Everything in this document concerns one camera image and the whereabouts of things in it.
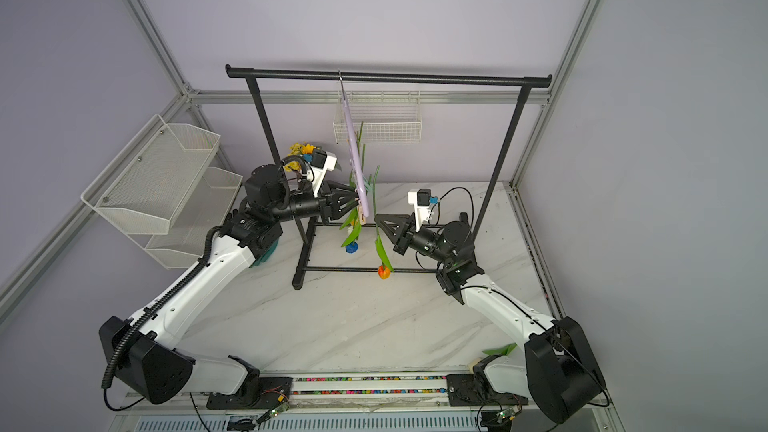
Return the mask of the purple clip hanger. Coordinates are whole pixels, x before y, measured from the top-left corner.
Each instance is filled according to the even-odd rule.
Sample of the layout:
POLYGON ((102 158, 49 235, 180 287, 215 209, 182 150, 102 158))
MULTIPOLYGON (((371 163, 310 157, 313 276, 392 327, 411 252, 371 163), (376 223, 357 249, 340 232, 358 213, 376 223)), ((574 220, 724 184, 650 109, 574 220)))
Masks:
POLYGON ((354 128, 351 109, 349 107, 348 97, 347 97, 345 86, 344 86, 343 74, 341 72, 338 72, 338 78, 339 78, 340 91, 341 91, 340 100, 341 100, 342 113, 344 116, 344 124, 347 132, 349 150, 351 154, 352 176, 354 178, 355 190, 358 196, 358 203, 360 208, 359 215, 363 219, 368 220, 371 215, 371 207, 368 201, 368 195, 365 187, 365 181, 363 176, 363 164, 362 164, 362 158, 360 156, 357 134, 354 128))

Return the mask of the white tulip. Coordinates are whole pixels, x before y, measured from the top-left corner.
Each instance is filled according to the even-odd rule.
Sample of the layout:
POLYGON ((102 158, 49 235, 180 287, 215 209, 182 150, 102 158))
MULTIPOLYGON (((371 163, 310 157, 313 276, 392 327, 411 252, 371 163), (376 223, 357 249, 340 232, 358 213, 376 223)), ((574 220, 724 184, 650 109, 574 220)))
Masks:
POLYGON ((353 176, 355 179, 355 188, 358 191, 360 197, 359 207, 361 209, 361 216, 368 218, 370 214, 370 207, 367 199, 367 193, 364 184, 362 158, 357 141, 357 135, 353 126, 353 123, 349 118, 345 119, 345 126, 348 135, 349 149, 351 154, 351 162, 353 167, 353 176))

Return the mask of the blue tulip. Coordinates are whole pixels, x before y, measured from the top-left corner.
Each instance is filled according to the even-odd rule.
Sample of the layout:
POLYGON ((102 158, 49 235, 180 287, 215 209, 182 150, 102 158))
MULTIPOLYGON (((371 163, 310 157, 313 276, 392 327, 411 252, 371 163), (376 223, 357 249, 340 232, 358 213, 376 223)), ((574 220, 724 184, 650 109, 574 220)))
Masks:
POLYGON ((355 253, 358 250, 358 238, 362 230, 362 221, 357 209, 352 210, 344 220, 341 228, 347 232, 347 237, 342 243, 342 247, 348 254, 355 253))

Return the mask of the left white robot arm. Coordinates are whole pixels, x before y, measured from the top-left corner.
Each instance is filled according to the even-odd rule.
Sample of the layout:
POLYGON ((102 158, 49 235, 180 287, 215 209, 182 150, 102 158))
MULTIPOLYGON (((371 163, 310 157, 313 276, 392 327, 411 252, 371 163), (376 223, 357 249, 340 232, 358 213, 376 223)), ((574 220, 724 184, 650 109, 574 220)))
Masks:
POLYGON ((262 393, 257 367, 235 355, 196 356, 178 345, 230 282, 271 255, 283 223, 304 218, 329 222, 364 203, 363 186, 329 181, 325 175, 324 169, 309 166, 292 188, 282 165, 256 168, 244 183, 240 205, 207 231, 202 255, 193 265, 129 318, 111 317, 100 327, 106 358, 101 390, 120 380, 155 405, 194 393, 255 405, 262 393))

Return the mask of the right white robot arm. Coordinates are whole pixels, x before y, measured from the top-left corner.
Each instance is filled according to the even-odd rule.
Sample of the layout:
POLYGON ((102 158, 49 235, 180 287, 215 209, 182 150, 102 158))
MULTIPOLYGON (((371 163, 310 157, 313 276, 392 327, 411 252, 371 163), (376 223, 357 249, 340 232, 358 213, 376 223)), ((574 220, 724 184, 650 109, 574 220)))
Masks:
POLYGON ((481 313, 523 350, 522 365, 501 354, 480 361, 479 375, 491 390, 530 399, 556 424, 608 395, 581 325, 539 312, 498 286, 477 263, 467 221, 452 221, 438 231, 419 225, 413 214, 378 214, 375 223, 396 253, 412 250, 435 260, 443 292, 481 313))

